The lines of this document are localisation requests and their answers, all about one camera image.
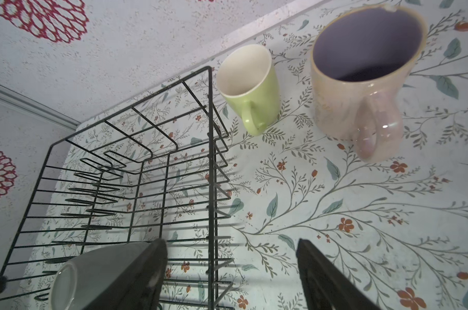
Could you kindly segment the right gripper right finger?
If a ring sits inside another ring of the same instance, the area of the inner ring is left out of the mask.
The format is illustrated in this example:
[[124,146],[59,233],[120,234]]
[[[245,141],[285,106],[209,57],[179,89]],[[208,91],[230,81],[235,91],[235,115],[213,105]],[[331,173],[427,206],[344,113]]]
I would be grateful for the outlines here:
[[379,310],[310,240],[299,240],[296,256],[308,309]]

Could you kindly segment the green ceramic mug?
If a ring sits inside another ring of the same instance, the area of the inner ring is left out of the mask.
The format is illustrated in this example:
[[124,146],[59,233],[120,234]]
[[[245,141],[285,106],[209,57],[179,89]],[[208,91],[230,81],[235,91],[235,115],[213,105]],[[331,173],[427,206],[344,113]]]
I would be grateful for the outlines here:
[[217,90],[252,136],[260,136],[280,111],[279,82],[270,51],[246,45],[233,51],[217,72]]

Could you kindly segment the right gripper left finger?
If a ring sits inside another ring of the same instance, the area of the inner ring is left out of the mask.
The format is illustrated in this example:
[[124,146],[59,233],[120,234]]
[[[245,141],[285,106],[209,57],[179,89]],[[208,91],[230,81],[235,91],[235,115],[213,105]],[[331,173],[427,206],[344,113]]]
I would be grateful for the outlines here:
[[162,309],[159,298],[167,264],[166,241],[156,239],[85,309]]

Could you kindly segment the black wire dish rack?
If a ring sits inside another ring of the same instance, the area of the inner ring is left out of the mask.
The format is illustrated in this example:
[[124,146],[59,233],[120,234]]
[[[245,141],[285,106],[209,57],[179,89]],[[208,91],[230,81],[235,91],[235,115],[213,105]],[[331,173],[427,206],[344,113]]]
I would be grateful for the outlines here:
[[0,309],[51,309],[68,261],[158,238],[169,247],[159,309],[230,308],[229,134],[213,93],[206,66],[49,147],[0,270]]

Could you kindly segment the grey ceramic mug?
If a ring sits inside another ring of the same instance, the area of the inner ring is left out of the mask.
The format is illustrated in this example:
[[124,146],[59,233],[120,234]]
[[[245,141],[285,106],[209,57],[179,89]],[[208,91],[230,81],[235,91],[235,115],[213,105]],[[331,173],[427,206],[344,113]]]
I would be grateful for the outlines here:
[[49,292],[50,309],[83,309],[148,247],[147,242],[110,245],[66,262]]

